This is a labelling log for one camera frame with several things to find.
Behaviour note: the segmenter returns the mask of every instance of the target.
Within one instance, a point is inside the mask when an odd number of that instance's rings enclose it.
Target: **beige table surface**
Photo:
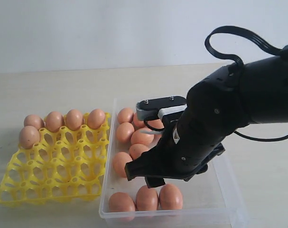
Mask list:
[[[28,114],[47,115],[76,108],[110,112],[113,99],[153,91],[156,97],[186,96],[189,88],[221,64],[152,68],[39,72],[0,75],[0,181]],[[260,137],[288,133],[288,124],[249,126],[241,132]],[[288,140],[252,142],[236,135],[223,142],[252,221],[259,227],[288,228]],[[99,199],[84,203],[0,206],[0,227],[106,227]]]

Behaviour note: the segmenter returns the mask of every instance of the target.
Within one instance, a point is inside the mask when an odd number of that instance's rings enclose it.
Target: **black cable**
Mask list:
[[[260,138],[254,138],[254,137],[250,137],[250,136],[244,135],[244,134],[239,133],[237,131],[235,131],[234,133],[237,134],[238,136],[242,137],[242,138],[253,140],[253,141],[258,141],[258,142],[279,142],[279,141],[283,141],[283,140],[288,139],[288,135],[285,135],[285,136],[280,137],[280,138],[260,139]]]
[[[247,30],[245,28],[240,28],[237,26],[222,26],[222,27],[216,28],[209,34],[209,36],[207,36],[205,40],[205,47],[207,51],[216,58],[233,60],[239,67],[244,66],[244,63],[239,56],[235,54],[224,54],[224,53],[216,51],[214,48],[211,47],[210,42],[209,42],[210,37],[214,34],[219,34],[219,33],[232,34],[232,35],[237,35],[239,37],[246,38],[250,40],[251,42],[253,42],[254,44],[256,44],[264,52],[274,55],[274,56],[279,56],[279,53],[281,51],[281,49],[270,45],[266,40],[261,38],[256,33],[250,30]]]
[[[162,132],[165,128],[154,128],[152,126],[149,125],[148,121],[152,121],[151,119],[149,119],[149,117],[147,117],[146,119],[144,119],[144,124],[151,130],[156,131],[156,132]]]

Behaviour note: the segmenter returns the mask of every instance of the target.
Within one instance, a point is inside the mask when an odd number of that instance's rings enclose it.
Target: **white wall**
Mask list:
[[[288,44],[288,0],[0,0],[0,73],[219,62],[204,48],[237,25]],[[212,44],[266,57],[241,38]]]

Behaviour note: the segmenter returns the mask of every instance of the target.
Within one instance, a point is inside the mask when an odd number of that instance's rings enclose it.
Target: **clear plastic box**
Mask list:
[[[153,97],[115,99],[111,120],[110,144],[104,175],[100,216],[109,227],[194,227],[194,228],[246,228],[248,215],[236,183],[230,162],[223,153],[209,163],[206,173],[195,175],[190,181],[165,179],[177,185],[184,199],[182,210],[157,210],[136,212],[109,212],[108,199],[118,192],[128,193],[135,200],[138,189],[145,185],[142,177],[131,181],[119,178],[112,168],[112,159],[119,151],[128,152],[129,145],[122,146],[115,138],[119,123],[118,112],[124,107],[135,107],[136,103]],[[134,217],[124,221],[125,217]]]

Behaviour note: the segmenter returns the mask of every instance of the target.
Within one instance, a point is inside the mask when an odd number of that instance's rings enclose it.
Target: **egg tray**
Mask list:
[[[0,184],[0,203],[45,204],[47,201],[69,202],[73,198],[95,199],[102,191],[102,178],[109,138],[108,119],[99,129],[90,129],[88,113],[77,131],[62,126],[52,133],[41,128],[40,142],[31,149],[13,154]]]

